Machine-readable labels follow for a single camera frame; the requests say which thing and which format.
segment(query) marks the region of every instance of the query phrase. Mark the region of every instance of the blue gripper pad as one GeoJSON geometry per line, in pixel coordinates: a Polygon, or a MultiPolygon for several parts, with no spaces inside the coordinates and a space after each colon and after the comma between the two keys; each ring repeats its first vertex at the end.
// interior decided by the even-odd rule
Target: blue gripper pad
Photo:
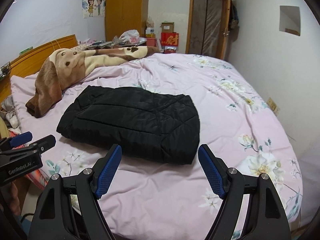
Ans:
{"type": "Polygon", "coordinates": [[[22,144],[25,144],[27,142],[30,142],[32,140],[32,133],[31,132],[25,132],[20,135],[17,135],[15,137],[12,137],[10,140],[10,146],[12,148],[18,147],[22,144]]]}
{"type": "Polygon", "coordinates": [[[209,181],[212,191],[224,199],[228,191],[228,177],[219,161],[206,144],[199,147],[198,159],[209,181]]]}
{"type": "Polygon", "coordinates": [[[116,173],[122,157],[122,149],[114,144],[104,158],[99,159],[93,166],[94,175],[92,179],[93,191],[100,199],[108,192],[110,184],[116,173]]]}

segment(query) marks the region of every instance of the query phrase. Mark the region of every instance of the metal screw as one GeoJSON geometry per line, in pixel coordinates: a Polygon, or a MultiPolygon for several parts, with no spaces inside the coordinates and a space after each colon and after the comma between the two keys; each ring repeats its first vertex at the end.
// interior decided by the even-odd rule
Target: metal screw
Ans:
{"type": "Polygon", "coordinates": [[[90,168],[86,168],[86,169],[84,169],[84,171],[83,171],[83,173],[84,173],[85,175],[89,175],[91,172],[92,172],[92,169],[90,169],[90,168]]]}
{"type": "Polygon", "coordinates": [[[51,176],[51,179],[53,179],[53,180],[56,180],[56,179],[58,179],[58,178],[59,178],[59,174],[58,174],[58,173],[53,174],[53,175],[51,176]]]}
{"type": "Polygon", "coordinates": [[[262,174],[261,174],[261,178],[263,178],[263,179],[269,179],[269,176],[268,176],[268,174],[266,174],[266,173],[262,173],[262,174]]]}
{"type": "Polygon", "coordinates": [[[231,174],[236,174],[238,171],[236,170],[236,168],[229,168],[228,170],[231,174]]]}

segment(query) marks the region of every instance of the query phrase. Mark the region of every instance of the wall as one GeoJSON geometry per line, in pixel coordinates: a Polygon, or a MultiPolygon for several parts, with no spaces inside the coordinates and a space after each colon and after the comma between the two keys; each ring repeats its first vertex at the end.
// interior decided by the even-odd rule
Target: wall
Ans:
{"type": "Polygon", "coordinates": [[[174,31],[179,33],[178,52],[185,53],[190,0],[149,0],[149,16],[155,22],[156,37],[161,37],[160,24],[174,22],[174,31]]]}
{"type": "Polygon", "coordinates": [[[234,1],[240,29],[227,60],[278,104],[299,157],[320,134],[320,26],[304,0],[234,1]],[[280,5],[300,7],[300,37],[279,31],[280,5]]]}
{"type": "Polygon", "coordinates": [[[104,17],[84,19],[82,0],[16,0],[0,23],[0,66],[33,46],[75,34],[105,39],[104,17]]]}

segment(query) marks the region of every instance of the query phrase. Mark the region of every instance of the black jacket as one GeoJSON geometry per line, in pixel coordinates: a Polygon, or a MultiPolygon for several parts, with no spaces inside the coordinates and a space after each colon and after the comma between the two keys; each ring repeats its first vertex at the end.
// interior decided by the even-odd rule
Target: black jacket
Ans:
{"type": "Polygon", "coordinates": [[[124,155],[191,164],[199,144],[198,112],[185,95],[154,94],[141,88],[88,86],[65,111],[57,132],[76,142],[124,155]]]}

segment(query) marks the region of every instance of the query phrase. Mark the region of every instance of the pink floral bedsheet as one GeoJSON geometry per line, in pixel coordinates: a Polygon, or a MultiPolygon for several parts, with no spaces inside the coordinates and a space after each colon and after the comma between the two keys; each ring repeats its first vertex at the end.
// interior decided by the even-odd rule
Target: pink floral bedsheet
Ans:
{"type": "MultiPolygon", "coordinates": [[[[208,144],[228,167],[258,176],[269,174],[287,218],[297,217],[302,179],[289,140],[263,99],[229,63],[215,58],[154,54],[120,66],[95,69],[67,89],[63,99],[42,118],[27,113],[36,74],[13,76],[12,95],[22,132],[34,140],[53,134],[56,146],[43,154],[43,185],[54,173],[76,175],[91,167],[106,150],[75,143],[56,132],[57,124],[88,85],[135,86],[162,94],[190,95],[200,118],[200,144],[208,144]]],[[[73,197],[74,206],[77,200],[73,197]]],[[[245,196],[233,239],[240,236],[248,197],[245,196]]],[[[99,200],[112,232],[133,240],[200,240],[208,233],[221,204],[196,158],[174,166],[123,156],[111,187],[99,200]]]]}

